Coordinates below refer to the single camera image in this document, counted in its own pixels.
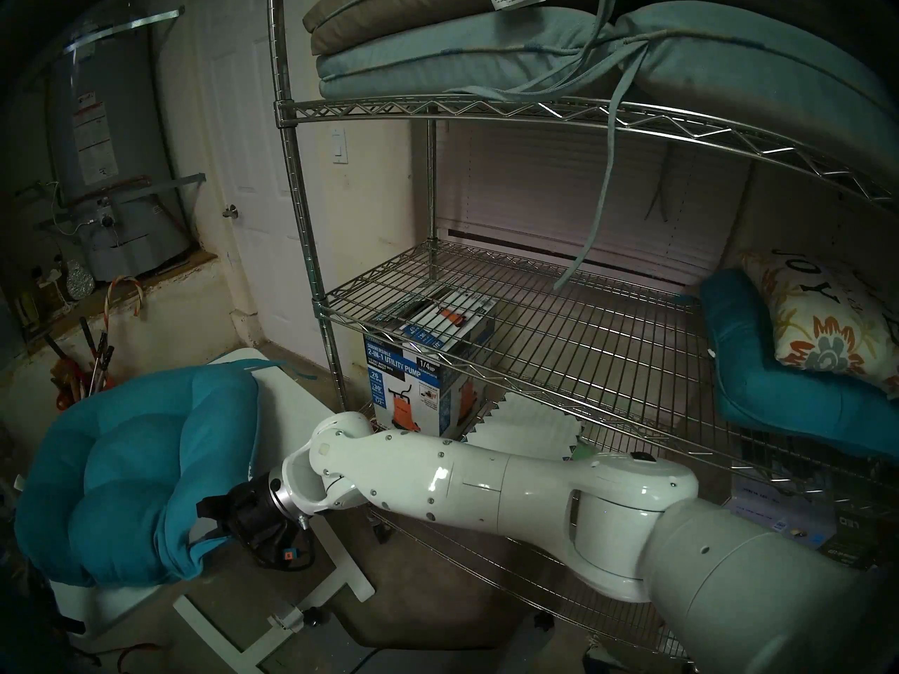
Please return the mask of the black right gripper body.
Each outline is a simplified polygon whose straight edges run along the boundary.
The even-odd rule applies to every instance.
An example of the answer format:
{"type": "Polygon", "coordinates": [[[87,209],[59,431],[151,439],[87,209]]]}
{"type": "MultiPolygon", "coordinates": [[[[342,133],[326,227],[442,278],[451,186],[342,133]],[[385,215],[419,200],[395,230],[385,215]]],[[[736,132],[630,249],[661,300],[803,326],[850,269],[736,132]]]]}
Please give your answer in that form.
{"type": "Polygon", "coordinates": [[[315,538],[306,515],[289,509],[282,480],[251,480],[196,504],[199,520],[215,528],[203,539],[232,538],[268,570],[305,571],[315,563],[315,538]]]}

